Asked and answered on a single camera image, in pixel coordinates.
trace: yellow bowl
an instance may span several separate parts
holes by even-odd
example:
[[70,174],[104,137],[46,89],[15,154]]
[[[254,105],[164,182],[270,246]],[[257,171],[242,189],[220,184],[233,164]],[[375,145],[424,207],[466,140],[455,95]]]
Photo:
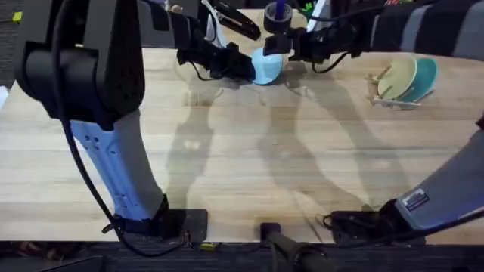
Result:
[[417,75],[417,61],[413,57],[394,60],[378,83],[378,94],[392,100],[404,94]]

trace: gray robot arm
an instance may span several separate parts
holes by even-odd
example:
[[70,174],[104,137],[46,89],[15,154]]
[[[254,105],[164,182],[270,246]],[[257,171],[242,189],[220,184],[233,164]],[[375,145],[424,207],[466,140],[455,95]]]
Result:
[[[393,5],[350,20],[363,26],[362,51],[484,60],[483,17],[484,1],[441,0]],[[463,223],[460,218],[484,206],[484,131],[480,128],[446,164],[379,212],[333,212],[334,239],[340,244],[385,236],[406,240]]]

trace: black mount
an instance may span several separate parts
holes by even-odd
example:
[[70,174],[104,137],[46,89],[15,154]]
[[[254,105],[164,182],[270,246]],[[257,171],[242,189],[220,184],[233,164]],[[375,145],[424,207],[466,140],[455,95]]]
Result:
[[276,251],[285,257],[287,266],[296,268],[296,271],[336,271],[322,250],[309,243],[298,243],[283,235],[279,223],[262,223],[260,237],[261,243],[273,243]]
[[[330,230],[333,240],[341,246],[399,236],[413,229],[395,207],[395,200],[387,202],[378,212],[332,212]],[[425,237],[417,239],[388,239],[384,245],[425,245]]]
[[[114,215],[116,226],[122,232],[161,237],[164,240],[181,237],[189,233],[190,241],[201,243],[206,239],[208,212],[205,209],[170,209],[166,195],[152,219],[134,221]],[[112,224],[103,228],[102,233],[113,229]]]

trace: label sticker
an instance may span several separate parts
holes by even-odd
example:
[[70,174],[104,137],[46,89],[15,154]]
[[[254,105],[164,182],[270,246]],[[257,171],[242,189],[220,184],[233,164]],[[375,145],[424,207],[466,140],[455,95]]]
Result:
[[415,210],[416,208],[422,206],[425,202],[429,201],[428,195],[425,194],[424,190],[417,189],[409,196],[402,199],[402,203],[407,208],[409,212]]

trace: gray floor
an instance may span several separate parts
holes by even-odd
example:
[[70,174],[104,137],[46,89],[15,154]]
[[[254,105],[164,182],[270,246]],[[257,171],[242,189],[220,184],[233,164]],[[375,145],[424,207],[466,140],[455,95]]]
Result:
[[[238,5],[257,8],[265,1],[233,0]],[[22,1],[0,0],[0,20],[10,19],[14,11],[20,11]],[[8,87],[14,81],[13,53],[17,25],[0,25],[0,85]],[[144,249],[154,250],[153,246],[140,245]],[[270,271],[271,255],[268,250],[250,252],[254,245],[222,246],[215,252],[201,252],[183,249],[165,258],[139,258],[119,243],[98,243],[82,256],[107,256],[108,271]],[[327,249],[328,258],[343,271],[368,272],[465,272],[484,271],[484,246],[425,246],[418,248],[382,248],[342,250]],[[59,264],[41,258],[12,258],[0,254],[0,272],[33,272]]]

